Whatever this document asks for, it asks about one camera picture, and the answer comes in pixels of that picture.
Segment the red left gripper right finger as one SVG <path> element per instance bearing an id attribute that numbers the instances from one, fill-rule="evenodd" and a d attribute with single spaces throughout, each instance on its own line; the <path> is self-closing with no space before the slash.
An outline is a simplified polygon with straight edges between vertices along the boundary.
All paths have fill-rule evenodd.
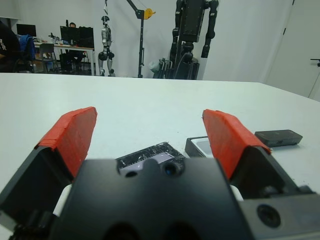
<path id="1" fill-rule="evenodd" d="M 312 194 L 297 186 L 272 156 L 271 149 L 229 113 L 205 109 L 202 119 L 213 156 L 244 199 Z"/>

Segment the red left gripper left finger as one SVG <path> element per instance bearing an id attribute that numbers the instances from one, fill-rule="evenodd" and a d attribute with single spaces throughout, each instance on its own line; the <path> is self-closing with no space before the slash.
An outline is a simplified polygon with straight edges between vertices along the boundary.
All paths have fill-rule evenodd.
<path id="1" fill-rule="evenodd" d="M 93 106 L 58 119 L 1 191 L 1 225 L 25 225 L 34 213 L 53 213 L 87 157 L 96 122 Z"/>

